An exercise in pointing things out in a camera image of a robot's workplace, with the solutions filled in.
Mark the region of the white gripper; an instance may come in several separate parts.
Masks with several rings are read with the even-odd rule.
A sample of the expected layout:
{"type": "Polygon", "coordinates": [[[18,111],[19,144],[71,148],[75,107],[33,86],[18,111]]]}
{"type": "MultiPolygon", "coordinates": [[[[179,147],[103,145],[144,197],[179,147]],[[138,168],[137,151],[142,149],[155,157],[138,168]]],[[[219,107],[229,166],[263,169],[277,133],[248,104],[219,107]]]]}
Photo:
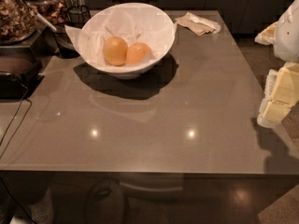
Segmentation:
{"type": "Polygon", "coordinates": [[[278,71],[269,71],[259,108],[257,123],[273,129],[299,102],[299,0],[294,0],[278,22],[263,29],[254,41],[274,44],[275,56],[287,62],[278,71]]]}

